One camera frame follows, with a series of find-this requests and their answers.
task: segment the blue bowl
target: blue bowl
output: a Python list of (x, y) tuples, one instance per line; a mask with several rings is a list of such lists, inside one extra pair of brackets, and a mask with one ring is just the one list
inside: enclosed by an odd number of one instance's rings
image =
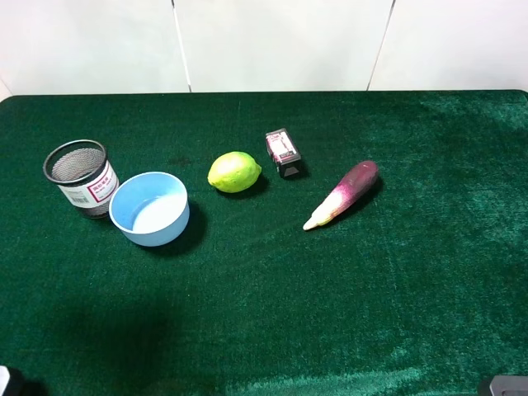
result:
[(168, 173), (141, 173), (117, 189), (109, 213), (132, 242), (160, 246), (176, 239), (187, 226), (187, 190), (180, 179)]

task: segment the table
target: table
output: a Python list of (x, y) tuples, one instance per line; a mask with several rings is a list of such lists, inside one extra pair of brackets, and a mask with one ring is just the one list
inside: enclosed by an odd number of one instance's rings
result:
[[(285, 127), (309, 174), (278, 177)], [(454, 395), (528, 373), (527, 95), (283, 92), (12, 97), (0, 104), (0, 364), (35, 394)], [(180, 177), (191, 221), (141, 248), (41, 171), (73, 139), (124, 181)], [(237, 195), (208, 185), (241, 150)], [(309, 233), (356, 163), (381, 183)]]

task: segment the label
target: label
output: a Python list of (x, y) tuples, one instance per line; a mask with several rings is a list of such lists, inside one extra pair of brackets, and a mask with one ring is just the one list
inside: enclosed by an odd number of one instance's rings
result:
[(110, 200), (112, 194), (119, 186), (117, 175), (112, 166), (106, 161), (101, 175), (82, 186), (59, 186), (72, 205), (79, 208), (95, 208)]
[(286, 132), (279, 134), (272, 134), (267, 136), (270, 150), (273, 152), (275, 158), (284, 160), (285, 158), (293, 157), (297, 154), (294, 145), (291, 143)]

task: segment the mesh cylinder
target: mesh cylinder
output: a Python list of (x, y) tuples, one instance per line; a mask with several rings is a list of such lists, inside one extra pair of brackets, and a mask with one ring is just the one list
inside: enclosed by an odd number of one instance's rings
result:
[(83, 215), (90, 219), (108, 215), (119, 181), (102, 144), (85, 139), (63, 144), (47, 157), (43, 170)]

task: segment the lemon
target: lemon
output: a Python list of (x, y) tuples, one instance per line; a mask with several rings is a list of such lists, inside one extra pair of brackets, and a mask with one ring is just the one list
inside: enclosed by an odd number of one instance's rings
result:
[(251, 187), (262, 168), (247, 153), (233, 151), (216, 159), (209, 170), (207, 181), (223, 192), (239, 192)]

